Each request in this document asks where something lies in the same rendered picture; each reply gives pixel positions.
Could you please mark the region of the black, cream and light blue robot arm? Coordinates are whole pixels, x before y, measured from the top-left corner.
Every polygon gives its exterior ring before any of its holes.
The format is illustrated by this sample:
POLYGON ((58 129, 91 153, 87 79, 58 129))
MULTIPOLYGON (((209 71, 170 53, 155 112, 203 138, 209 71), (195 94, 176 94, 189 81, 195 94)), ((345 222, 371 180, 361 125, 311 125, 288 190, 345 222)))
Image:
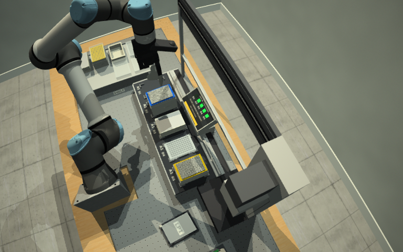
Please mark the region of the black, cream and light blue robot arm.
POLYGON ((120 20, 132 25, 135 41, 149 44, 155 37, 150 0, 73 0, 70 12, 29 50, 31 63, 43 70, 56 68, 70 87, 88 121, 88 129, 67 143, 87 194, 113 185, 118 176, 103 155, 124 136, 122 124, 101 107, 82 68, 82 48, 75 38, 95 22, 120 20))

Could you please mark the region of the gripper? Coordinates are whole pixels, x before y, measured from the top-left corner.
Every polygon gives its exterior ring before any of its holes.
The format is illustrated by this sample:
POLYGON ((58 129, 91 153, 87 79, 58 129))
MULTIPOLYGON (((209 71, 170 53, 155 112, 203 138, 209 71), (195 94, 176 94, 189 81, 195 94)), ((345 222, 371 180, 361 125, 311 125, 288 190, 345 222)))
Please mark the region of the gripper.
POLYGON ((149 68, 150 65, 152 65, 150 67, 151 73, 147 75, 147 79, 159 80, 160 86, 162 87, 163 77, 160 59, 157 51, 150 50, 150 47, 155 44, 156 38, 149 44, 139 44, 135 41, 135 39, 132 39, 131 42, 140 70, 149 68), (153 65, 154 63, 155 65, 153 65))

